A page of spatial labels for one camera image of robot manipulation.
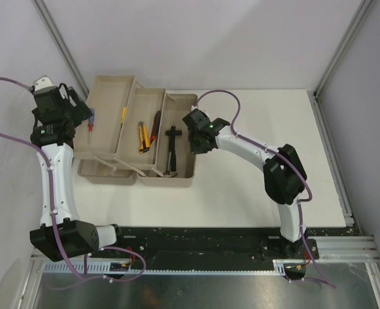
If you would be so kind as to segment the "blue red handled screwdriver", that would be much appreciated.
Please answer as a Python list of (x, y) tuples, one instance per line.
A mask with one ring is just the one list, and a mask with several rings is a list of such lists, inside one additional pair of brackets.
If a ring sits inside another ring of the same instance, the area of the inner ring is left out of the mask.
[(91, 116), (88, 118), (88, 125), (87, 125), (87, 142), (88, 144), (91, 143), (91, 135), (94, 128), (94, 121), (95, 121), (95, 110), (93, 108), (90, 109)]

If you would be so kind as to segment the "black rubber mallet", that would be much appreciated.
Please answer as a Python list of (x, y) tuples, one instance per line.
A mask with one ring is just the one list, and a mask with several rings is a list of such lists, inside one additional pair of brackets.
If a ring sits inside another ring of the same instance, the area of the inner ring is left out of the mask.
[(176, 153), (176, 137), (182, 135), (182, 130), (177, 129), (176, 126), (171, 126), (165, 134), (168, 136), (168, 152), (174, 151)]

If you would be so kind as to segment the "red folding utility knife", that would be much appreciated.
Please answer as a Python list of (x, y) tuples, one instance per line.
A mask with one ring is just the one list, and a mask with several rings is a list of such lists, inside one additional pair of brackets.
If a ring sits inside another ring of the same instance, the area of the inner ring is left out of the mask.
[(153, 143), (158, 137), (160, 122), (161, 122), (161, 110), (157, 111), (154, 116), (152, 131), (150, 134), (150, 143)]

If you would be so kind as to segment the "beige plastic tool box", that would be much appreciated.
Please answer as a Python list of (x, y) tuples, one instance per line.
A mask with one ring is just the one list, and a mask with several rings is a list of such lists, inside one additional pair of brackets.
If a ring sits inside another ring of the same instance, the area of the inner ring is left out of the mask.
[[(197, 95), (170, 93), (165, 88), (146, 88), (134, 75), (97, 75), (87, 105), (95, 110), (91, 143), (87, 124), (77, 129), (74, 156), (78, 175), (95, 184), (133, 185), (141, 180), (153, 187), (190, 187), (195, 176), (195, 155), (190, 151), (183, 117), (189, 114)], [(127, 107), (120, 130), (123, 107)], [(161, 110), (157, 139), (146, 153), (140, 153), (138, 124), (143, 122), (149, 139), (154, 116)], [(182, 130), (176, 137), (177, 176), (161, 177), (166, 170), (171, 126)]]

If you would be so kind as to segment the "yellow black utility knife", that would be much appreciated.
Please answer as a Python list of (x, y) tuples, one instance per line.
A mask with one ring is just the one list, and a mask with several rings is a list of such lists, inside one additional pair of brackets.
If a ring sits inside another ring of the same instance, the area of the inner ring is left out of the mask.
[(138, 124), (139, 138), (140, 138), (140, 153), (146, 153), (150, 149), (150, 140), (147, 127), (143, 122)]

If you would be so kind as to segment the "black handled claw hammer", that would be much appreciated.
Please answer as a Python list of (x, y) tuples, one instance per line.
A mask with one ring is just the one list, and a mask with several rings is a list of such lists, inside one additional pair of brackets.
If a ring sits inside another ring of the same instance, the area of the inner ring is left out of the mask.
[(166, 170), (161, 174), (164, 178), (173, 178), (177, 176), (176, 167), (176, 153), (174, 151), (169, 151), (167, 156)]

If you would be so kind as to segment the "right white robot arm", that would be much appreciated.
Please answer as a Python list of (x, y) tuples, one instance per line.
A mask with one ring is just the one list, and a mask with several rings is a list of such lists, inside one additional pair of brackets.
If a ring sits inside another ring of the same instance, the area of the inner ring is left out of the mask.
[(241, 157), (263, 172), (265, 192), (278, 206), (283, 237), (280, 250), (287, 258), (301, 254), (305, 225), (299, 204), (307, 175), (295, 148), (289, 144), (274, 148), (242, 136), (235, 130), (233, 122), (222, 118), (211, 121), (197, 108), (191, 110), (183, 122), (188, 128), (193, 154), (220, 149)]

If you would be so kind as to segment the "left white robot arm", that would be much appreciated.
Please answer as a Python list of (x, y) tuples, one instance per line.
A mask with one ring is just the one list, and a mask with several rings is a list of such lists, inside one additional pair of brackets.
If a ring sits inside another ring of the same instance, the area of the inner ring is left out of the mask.
[(30, 136), (42, 172), (40, 227), (30, 232), (32, 245), (52, 261), (62, 261), (104, 250), (121, 256), (126, 242), (116, 235), (115, 225), (99, 226), (80, 219), (71, 174), (75, 129), (93, 112), (76, 91), (64, 83), (54, 85), (43, 77), (33, 86), (36, 124)]

